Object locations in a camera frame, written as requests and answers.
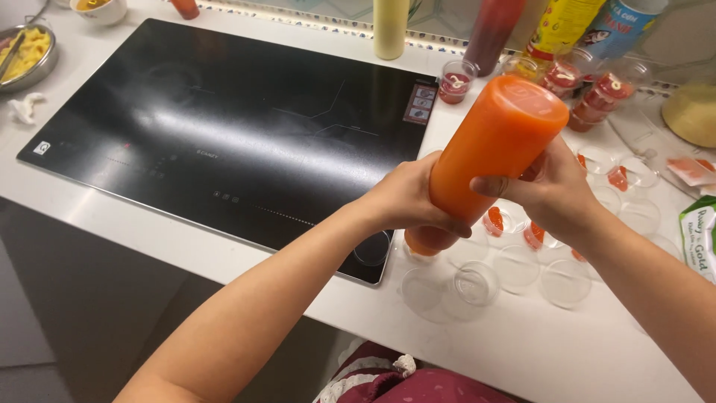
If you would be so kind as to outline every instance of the hand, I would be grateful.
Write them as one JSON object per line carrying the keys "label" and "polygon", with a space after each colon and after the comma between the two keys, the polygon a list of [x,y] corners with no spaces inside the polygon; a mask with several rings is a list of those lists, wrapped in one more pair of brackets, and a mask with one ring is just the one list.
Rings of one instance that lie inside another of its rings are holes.
{"label": "hand", "polygon": [[380,230],[429,225],[469,238],[469,225],[430,203],[430,171],[441,153],[436,151],[418,161],[401,163],[356,203],[375,217]]}
{"label": "hand", "polygon": [[586,172],[557,136],[519,179],[504,176],[473,178],[470,188],[484,196],[501,197],[524,207],[540,228],[562,242],[599,223],[606,211],[586,183]]}

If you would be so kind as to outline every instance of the orange squeeze bottle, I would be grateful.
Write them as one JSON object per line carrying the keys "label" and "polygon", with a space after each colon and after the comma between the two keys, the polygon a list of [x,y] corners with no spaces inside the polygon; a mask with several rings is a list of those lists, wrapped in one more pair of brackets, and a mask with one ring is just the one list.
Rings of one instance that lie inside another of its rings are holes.
{"label": "orange squeeze bottle", "polygon": [[[500,75],[485,86],[430,173],[430,201],[474,225],[496,199],[470,190],[475,176],[518,178],[569,120],[554,94],[523,78]],[[405,231],[410,249],[434,256],[458,237],[435,227]]]}

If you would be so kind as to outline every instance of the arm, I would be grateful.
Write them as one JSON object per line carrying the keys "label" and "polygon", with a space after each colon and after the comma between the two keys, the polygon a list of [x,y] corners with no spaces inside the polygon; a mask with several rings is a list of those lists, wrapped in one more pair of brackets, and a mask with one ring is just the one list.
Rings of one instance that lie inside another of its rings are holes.
{"label": "arm", "polygon": [[574,247],[706,402],[716,402],[716,288],[628,228],[591,193],[561,138],[525,173],[532,181],[475,178],[486,196],[521,204],[537,225]]}
{"label": "arm", "polygon": [[402,163],[362,198],[219,290],[139,369],[116,402],[229,402],[268,361],[346,256],[391,228],[470,228],[427,197],[440,153]]}

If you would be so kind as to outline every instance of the black glass cooktop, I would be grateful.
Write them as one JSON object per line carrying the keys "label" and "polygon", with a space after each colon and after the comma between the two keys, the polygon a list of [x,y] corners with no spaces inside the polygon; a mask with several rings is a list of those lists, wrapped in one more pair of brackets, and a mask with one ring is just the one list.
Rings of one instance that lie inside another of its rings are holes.
{"label": "black glass cooktop", "polygon": [[[17,158],[278,250],[416,158],[435,88],[148,19]],[[340,272],[378,283],[391,237],[370,237]]]}

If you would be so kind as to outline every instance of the tiled wall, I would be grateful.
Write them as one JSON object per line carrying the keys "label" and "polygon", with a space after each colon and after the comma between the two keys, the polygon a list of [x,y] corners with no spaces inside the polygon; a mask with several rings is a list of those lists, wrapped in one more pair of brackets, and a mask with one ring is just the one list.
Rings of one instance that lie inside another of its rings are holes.
{"label": "tiled wall", "polygon": [[[420,4],[408,23],[415,31],[469,39],[481,0],[411,0]],[[271,6],[372,22],[373,0],[253,0]],[[671,0],[632,54],[654,63],[655,78],[683,83],[716,57],[716,0]],[[522,49],[548,0],[526,0],[507,47]]]}

